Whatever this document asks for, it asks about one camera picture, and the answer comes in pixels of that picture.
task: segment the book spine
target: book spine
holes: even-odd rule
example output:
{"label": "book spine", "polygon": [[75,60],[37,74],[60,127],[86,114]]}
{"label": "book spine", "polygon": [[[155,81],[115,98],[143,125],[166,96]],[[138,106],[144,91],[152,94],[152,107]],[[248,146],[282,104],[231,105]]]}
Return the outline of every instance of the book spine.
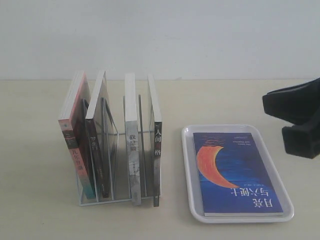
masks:
{"label": "book spine", "polygon": [[129,182],[133,205],[141,204],[140,160],[138,144],[138,122],[125,122],[126,149],[129,168]]}
{"label": "book spine", "polygon": [[86,164],[82,158],[74,131],[71,127],[71,123],[68,120],[59,120],[59,124],[67,148],[72,157],[76,173],[82,184],[83,192],[87,199],[94,199],[96,197],[95,190],[92,187],[89,174],[86,169]]}
{"label": "book spine", "polygon": [[97,179],[99,186],[101,187],[101,193],[103,198],[109,197],[109,168],[106,163],[106,171],[104,170],[104,164],[101,154],[101,148],[98,140],[98,134],[93,119],[86,119],[86,128],[88,132],[88,138],[90,143],[90,149],[93,157],[94,166],[97,172]]}
{"label": "book spine", "polygon": [[153,206],[159,206],[161,177],[162,122],[154,123]]}

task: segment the white wall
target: white wall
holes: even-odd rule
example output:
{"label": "white wall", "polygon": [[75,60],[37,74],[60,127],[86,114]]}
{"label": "white wall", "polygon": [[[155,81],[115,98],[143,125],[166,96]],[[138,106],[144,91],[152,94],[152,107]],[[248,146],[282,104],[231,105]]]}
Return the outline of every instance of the white wall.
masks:
{"label": "white wall", "polygon": [[0,79],[320,77],[319,0],[0,0]]}

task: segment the pink book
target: pink book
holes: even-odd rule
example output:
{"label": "pink book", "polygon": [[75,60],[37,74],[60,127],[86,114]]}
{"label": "pink book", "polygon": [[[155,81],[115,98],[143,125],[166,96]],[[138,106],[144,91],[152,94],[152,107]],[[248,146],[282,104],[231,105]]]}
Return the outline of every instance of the pink book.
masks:
{"label": "pink book", "polygon": [[84,103],[90,102],[86,74],[78,71],[71,82],[58,122],[87,199],[96,197]]}

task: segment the black book spine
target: black book spine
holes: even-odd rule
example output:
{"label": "black book spine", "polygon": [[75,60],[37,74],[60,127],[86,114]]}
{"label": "black book spine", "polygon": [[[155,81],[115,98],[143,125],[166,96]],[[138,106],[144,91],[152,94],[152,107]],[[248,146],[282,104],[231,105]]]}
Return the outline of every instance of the black book spine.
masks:
{"label": "black book spine", "polygon": [[159,206],[160,198],[160,161],[162,143],[162,122],[154,123],[154,162],[153,162],[153,206]]}
{"label": "black book spine", "polygon": [[90,142],[90,148],[92,152],[94,167],[97,172],[98,185],[101,188],[103,198],[109,197],[109,178],[108,174],[105,174],[103,159],[101,154],[101,148],[99,145],[98,134],[93,119],[86,119],[86,128],[88,132],[88,138]]}

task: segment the black object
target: black object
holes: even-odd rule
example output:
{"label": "black object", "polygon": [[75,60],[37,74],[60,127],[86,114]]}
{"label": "black object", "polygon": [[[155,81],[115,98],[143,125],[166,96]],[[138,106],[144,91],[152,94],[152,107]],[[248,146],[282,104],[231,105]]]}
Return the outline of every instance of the black object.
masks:
{"label": "black object", "polygon": [[320,154],[320,78],[268,92],[264,112],[294,124],[282,128],[287,154],[313,159]]}

